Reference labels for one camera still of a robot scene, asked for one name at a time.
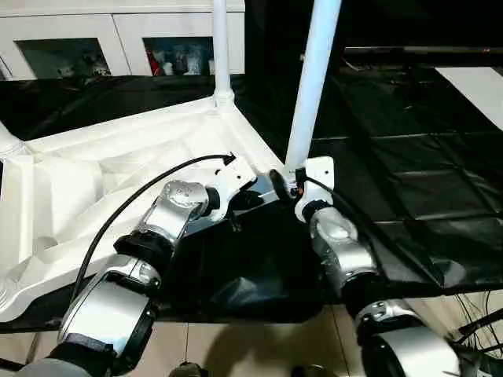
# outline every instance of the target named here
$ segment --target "white molded tray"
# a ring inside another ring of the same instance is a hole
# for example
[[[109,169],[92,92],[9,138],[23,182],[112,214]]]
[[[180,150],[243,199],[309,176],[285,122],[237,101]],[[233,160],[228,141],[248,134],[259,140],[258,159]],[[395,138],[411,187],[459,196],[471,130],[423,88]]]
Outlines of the white molded tray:
[[[134,191],[198,156],[243,156],[257,174],[282,163],[233,104],[213,97],[114,119],[25,143],[28,154],[4,159],[0,198],[0,321],[37,297],[70,284],[95,232]],[[222,168],[211,160],[167,178],[206,183]],[[107,231],[87,274],[113,254],[160,192],[152,187]]]

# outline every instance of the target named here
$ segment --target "white pole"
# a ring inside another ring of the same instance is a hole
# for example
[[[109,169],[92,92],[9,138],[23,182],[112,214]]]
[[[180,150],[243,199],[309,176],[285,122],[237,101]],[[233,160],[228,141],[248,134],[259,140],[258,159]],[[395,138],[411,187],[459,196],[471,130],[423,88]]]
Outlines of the white pole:
[[[296,169],[303,167],[309,154],[314,122],[336,33],[340,3],[341,0],[314,0],[306,56],[285,161],[285,173],[291,176]]]
[[[218,105],[233,99],[229,76],[226,0],[213,0],[213,55],[215,58],[215,99]]]
[[[23,142],[13,136],[0,122],[0,158],[21,149]]]

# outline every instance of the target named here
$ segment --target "black table surface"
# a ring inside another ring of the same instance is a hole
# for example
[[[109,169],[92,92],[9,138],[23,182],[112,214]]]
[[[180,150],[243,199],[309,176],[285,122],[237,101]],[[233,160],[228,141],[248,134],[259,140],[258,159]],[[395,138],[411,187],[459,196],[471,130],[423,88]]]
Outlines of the black table surface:
[[[236,76],[237,107],[285,157],[298,77]],[[0,82],[0,120],[24,140],[211,95],[205,77]],[[311,156],[377,225],[397,297],[503,287],[503,132],[433,69],[341,70],[325,80]],[[160,319],[300,322],[336,302],[292,208],[273,203],[188,237],[163,281]],[[70,287],[0,331],[55,328]]]

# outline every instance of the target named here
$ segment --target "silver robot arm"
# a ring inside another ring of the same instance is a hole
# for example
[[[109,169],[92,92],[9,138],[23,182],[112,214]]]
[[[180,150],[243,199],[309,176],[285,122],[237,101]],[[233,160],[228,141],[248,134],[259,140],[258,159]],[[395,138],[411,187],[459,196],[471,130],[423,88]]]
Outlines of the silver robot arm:
[[[308,160],[299,176],[325,179],[333,187],[333,162]],[[461,375],[460,361],[449,343],[433,332],[400,298],[393,297],[377,268],[371,246],[359,229],[334,207],[327,191],[307,181],[296,205],[299,220],[310,228],[333,290],[354,321],[365,373],[373,376],[445,377]]]
[[[117,254],[87,284],[62,321],[58,345],[17,377],[122,375],[138,364],[157,315],[154,298],[187,225],[222,220],[229,201],[254,181],[236,158],[209,187],[168,182],[134,230],[114,244]]]

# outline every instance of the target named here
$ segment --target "tiled floor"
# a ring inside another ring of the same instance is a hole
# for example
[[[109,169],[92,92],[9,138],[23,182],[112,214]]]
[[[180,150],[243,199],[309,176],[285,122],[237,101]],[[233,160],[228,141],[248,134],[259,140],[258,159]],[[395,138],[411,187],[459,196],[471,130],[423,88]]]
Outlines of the tiled floor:
[[[483,314],[485,297],[486,292],[461,297],[474,319]],[[467,322],[455,296],[408,301],[439,334]],[[493,292],[490,311],[502,306],[503,291]],[[503,338],[503,323],[495,329]],[[483,345],[494,343],[488,331],[481,331],[479,338]],[[24,362],[32,339],[33,334],[0,335],[0,357]],[[43,333],[36,357],[46,356],[55,344],[56,333]],[[167,376],[185,359],[203,365],[211,377],[287,377],[292,367],[311,364],[341,377],[365,376],[353,324],[342,306],[326,306],[304,324],[159,323],[129,376]],[[10,375],[0,371],[0,377]]]

